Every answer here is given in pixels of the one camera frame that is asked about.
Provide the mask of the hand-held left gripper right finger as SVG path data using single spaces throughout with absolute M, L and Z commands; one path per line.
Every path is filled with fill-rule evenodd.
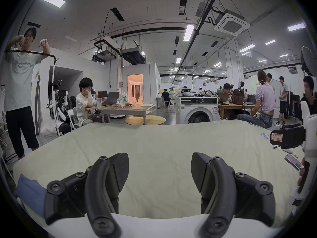
M 275 196 L 270 182 L 236 173 L 221 157 L 200 152 L 192 154 L 191 174 L 201 194 L 201 214 L 208 214 L 199 228 L 200 237 L 223 237 L 234 217 L 272 227 Z

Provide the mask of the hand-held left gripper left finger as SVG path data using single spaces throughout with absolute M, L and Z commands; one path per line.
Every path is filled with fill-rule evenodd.
M 47 185 L 45 223 L 84 217 L 100 238 L 119 238 L 121 228 L 112 217 L 119 213 L 119 194 L 129 175 L 129 156 L 101 156 L 84 172 L 76 172 Z

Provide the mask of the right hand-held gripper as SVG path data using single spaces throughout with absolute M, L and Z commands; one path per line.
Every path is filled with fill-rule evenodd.
M 301 184 L 290 194 L 290 203 L 294 208 L 300 208 L 308 195 L 316 187 L 317 165 L 317 115 L 310 114 L 308 104 L 300 103 L 303 126 L 273 130 L 270 143 L 281 149 L 291 149 L 302 145 L 304 152 L 304 168 Z

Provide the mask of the person's right hand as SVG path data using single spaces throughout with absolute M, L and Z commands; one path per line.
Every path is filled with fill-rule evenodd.
M 299 171 L 299 180 L 297 182 L 297 185 L 299 186 L 300 189 L 303 188 L 306 179 L 307 179 L 307 174 L 308 174 L 308 169 L 309 169 L 309 162 L 306 161 L 305 157 L 301 161 L 302 168 Z

